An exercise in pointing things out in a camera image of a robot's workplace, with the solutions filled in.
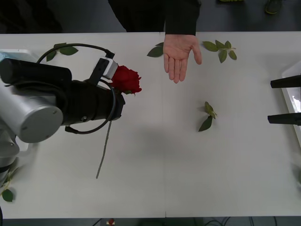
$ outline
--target wire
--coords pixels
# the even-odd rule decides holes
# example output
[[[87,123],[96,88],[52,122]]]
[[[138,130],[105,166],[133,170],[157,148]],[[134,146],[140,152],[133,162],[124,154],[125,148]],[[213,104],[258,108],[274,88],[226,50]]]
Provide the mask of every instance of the wire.
[[[253,218],[252,218],[252,217],[249,217],[249,220],[250,220],[250,225],[251,225],[251,226],[254,226]]]
[[[277,219],[276,217],[273,217],[274,218],[274,221],[275,221],[275,226],[277,226]]]
[[[62,44],[59,45],[57,47],[53,47],[52,49],[48,50],[46,53],[44,53],[37,61],[37,64],[41,63],[41,61],[51,52],[58,50],[60,48],[64,48],[64,47],[70,47],[70,46],[82,46],[82,47],[88,47],[88,48],[95,48],[98,50],[102,50],[103,52],[105,52],[108,55],[113,54],[112,52],[110,52],[109,50],[99,47],[99,46],[94,46],[94,45],[88,45],[88,44],[82,44],[82,43],[71,43],[71,44]]]
[[[217,221],[217,220],[210,220],[209,222],[207,222],[206,224],[204,224],[204,226],[207,226],[207,225],[209,225],[209,224],[211,224],[213,222],[217,222],[217,223],[219,223],[220,226],[222,226],[222,224],[219,221]]]
[[[224,226],[226,226],[226,224],[227,224],[228,220],[230,220],[230,218],[231,218],[231,217],[228,217],[228,218],[226,219]]]
[[[99,220],[97,220],[92,226],[97,225],[98,222],[100,222],[102,220],[102,218],[100,218]]]
[[[102,47],[99,47],[99,46],[93,46],[93,45],[88,45],[88,44],[82,44],[82,43],[71,43],[71,44],[62,44],[62,45],[59,45],[57,47],[53,47],[52,49],[48,50],[46,53],[44,53],[37,61],[37,64],[41,63],[41,61],[51,52],[55,51],[55,50],[58,50],[60,48],[64,48],[64,47],[70,47],[70,46],[82,46],[82,47],[88,47],[88,48],[95,48],[95,49],[98,49],[98,50],[102,50],[104,51],[107,55],[109,56],[114,56],[114,54],[112,52],[110,52],[109,50],[105,49],[105,48],[102,48]],[[70,133],[75,133],[75,134],[90,134],[90,133],[94,133],[98,130],[100,130],[102,127],[105,126],[105,124],[108,123],[108,121],[112,118],[113,114],[114,114],[114,111],[115,111],[115,108],[116,108],[116,94],[115,94],[115,91],[114,91],[114,88],[105,80],[102,80],[100,79],[99,80],[100,82],[106,84],[110,90],[112,91],[112,94],[113,94],[113,105],[112,105],[112,109],[111,109],[111,112],[109,114],[109,116],[106,118],[106,120],[98,127],[96,127],[95,129],[92,129],[92,130],[88,130],[88,131],[78,131],[76,129],[73,129],[71,128],[70,126],[66,126],[65,127],[65,131],[67,132],[70,132]]]
[[[110,112],[109,116],[106,118],[106,120],[100,126],[96,127],[95,129],[88,130],[88,131],[78,131],[76,129],[71,128],[70,126],[67,126],[65,128],[65,131],[75,133],[75,134],[94,133],[94,132],[100,130],[102,127],[104,127],[105,124],[107,124],[107,122],[112,118],[112,116],[114,114],[114,111],[115,111],[115,108],[116,108],[116,94],[115,94],[114,88],[105,80],[100,79],[99,81],[106,84],[110,88],[110,90],[112,91],[112,94],[113,94],[113,105],[112,105],[112,109],[111,109],[111,112]]]

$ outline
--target human hand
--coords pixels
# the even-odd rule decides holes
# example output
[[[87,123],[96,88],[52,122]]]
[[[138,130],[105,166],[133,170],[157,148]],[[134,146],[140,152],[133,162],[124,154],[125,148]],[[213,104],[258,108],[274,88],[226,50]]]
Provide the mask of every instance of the human hand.
[[[175,83],[183,81],[186,76],[187,61],[190,51],[198,65],[202,63],[198,39],[194,35],[166,34],[163,46],[164,69],[169,79]]]

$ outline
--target red object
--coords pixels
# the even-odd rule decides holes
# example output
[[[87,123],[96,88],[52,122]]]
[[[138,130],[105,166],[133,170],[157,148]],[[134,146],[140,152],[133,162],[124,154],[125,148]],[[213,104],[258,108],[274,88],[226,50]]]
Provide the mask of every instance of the red object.
[[[108,221],[108,223],[109,223],[109,225],[113,225],[113,224],[114,224],[114,219],[110,219],[110,220]]]
[[[139,85],[139,77],[137,72],[128,69],[125,66],[118,66],[113,78],[111,86],[121,92],[139,93],[142,89]]]

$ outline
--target floor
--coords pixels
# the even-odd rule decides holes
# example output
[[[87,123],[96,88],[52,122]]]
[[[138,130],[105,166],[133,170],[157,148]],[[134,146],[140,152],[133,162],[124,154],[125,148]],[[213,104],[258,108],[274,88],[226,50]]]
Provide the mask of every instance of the floor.
[[[5,220],[4,226],[93,226],[98,219],[19,219]],[[109,219],[102,219],[96,226],[104,226]],[[218,220],[222,225],[216,222],[210,223],[211,226],[224,226],[227,218],[154,218],[154,219],[136,219],[136,218],[118,218],[115,219],[115,226],[205,226],[212,220]],[[300,226],[301,217],[254,217],[252,218],[254,226]],[[227,221],[226,226],[252,226],[248,217],[235,217]]]
[[[31,17],[31,8],[22,0],[21,15],[28,33],[44,32]],[[264,13],[265,0],[245,0],[243,3],[221,4],[217,0],[202,0],[198,32],[259,32],[301,31],[301,0],[283,0],[277,15]],[[48,0],[48,6],[60,22],[64,33],[125,32],[107,0]],[[0,33],[6,27],[0,24]],[[216,218],[225,223],[226,218]],[[116,226],[203,226],[212,218],[116,219]],[[97,219],[6,219],[5,226],[92,226]],[[300,226],[301,217],[254,217],[255,226]],[[252,225],[248,217],[231,218],[227,226]]]
[[[27,33],[45,32],[31,16],[31,7],[24,0],[18,3],[27,25]],[[64,33],[125,32],[110,8],[108,0],[47,0]],[[301,31],[301,1],[283,0],[276,15],[264,13],[266,0],[244,0],[220,3],[201,0],[198,32]],[[6,27],[0,23],[0,33]]]

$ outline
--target sneaker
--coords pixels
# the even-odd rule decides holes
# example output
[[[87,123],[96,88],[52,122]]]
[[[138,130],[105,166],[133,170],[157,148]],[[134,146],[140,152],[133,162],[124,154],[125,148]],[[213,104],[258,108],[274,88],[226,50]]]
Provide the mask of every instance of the sneaker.
[[[265,12],[267,14],[276,14],[282,7],[282,0],[268,0],[265,5]]]

